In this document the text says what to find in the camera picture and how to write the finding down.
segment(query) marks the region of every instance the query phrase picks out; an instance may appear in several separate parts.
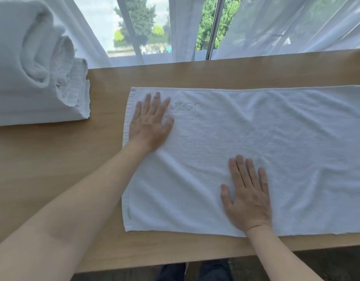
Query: dark blue pants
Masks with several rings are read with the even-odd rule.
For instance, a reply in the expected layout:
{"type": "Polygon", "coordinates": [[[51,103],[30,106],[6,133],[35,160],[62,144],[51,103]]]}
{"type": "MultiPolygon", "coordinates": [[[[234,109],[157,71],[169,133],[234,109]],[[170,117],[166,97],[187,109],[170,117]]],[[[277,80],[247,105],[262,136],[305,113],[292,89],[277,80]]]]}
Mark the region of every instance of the dark blue pants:
{"type": "MultiPolygon", "coordinates": [[[[166,264],[155,281],[184,281],[185,263],[166,264]]],[[[204,261],[198,281],[233,281],[228,259],[204,261]]]]}

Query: floor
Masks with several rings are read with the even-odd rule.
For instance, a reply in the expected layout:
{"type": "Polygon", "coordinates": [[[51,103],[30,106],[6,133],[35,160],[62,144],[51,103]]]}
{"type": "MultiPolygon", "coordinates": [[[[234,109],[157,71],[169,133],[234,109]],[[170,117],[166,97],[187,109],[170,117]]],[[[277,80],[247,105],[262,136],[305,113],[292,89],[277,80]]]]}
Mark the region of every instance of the floor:
{"type": "MultiPolygon", "coordinates": [[[[360,246],[295,253],[325,281],[360,281],[360,246]]],[[[256,256],[229,259],[234,281],[269,281],[256,256]]],[[[185,281],[196,281],[201,262],[192,262],[185,281]]],[[[75,274],[71,281],[153,281],[160,266],[75,274]]]]}

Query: table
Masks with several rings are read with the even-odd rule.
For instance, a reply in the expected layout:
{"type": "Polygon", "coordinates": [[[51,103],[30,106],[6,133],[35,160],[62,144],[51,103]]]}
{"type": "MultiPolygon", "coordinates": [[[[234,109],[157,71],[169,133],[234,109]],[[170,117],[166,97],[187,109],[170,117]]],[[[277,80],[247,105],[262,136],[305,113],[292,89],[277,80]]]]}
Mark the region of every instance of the table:
{"type": "MultiPolygon", "coordinates": [[[[121,149],[135,87],[290,88],[360,84],[360,50],[93,69],[92,114],[75,122],[0,127],[0,242],[121,149]]],[[[360,233],[282,237],[291,250],[360,245],[360,233]]],[[[252,255],[247,239],[124,232],[119,203],[78,271],[252,255]]]]}

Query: pants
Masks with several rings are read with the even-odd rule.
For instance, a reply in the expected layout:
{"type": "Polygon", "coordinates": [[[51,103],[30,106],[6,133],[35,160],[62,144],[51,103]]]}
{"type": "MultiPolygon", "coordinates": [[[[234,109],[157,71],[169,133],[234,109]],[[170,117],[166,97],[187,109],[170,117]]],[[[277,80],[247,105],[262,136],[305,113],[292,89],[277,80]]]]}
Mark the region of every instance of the pants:
{"type": "MultiPolygon", "coordinates": [[[[155,281],[184,281],[185,268],[185,263],[166,264],[155,281]]],[[[228,259],[202,262],[198,281],[233,281],[228,259]]]]}

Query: wooden tabletop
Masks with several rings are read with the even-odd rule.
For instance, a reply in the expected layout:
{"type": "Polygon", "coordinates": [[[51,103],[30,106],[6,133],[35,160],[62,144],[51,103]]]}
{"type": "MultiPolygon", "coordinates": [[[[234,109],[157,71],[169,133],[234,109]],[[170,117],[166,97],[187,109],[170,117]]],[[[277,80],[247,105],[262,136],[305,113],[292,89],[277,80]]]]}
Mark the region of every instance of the wooden tabletop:
{"type": "MultiPolygon", "coordinates": [[[[135,87],[255,89],[360,84],[360,51],[316,52],[90,70],[90,119],[0,127],[0,242],[121,149],[135,87]]],[[[289,236],[292,250],[360,245],[360,233],[289,236]]],[[[117,269],[254,254],[244,238],[124,232],[119,203],[79,266],[117,269]]]]}

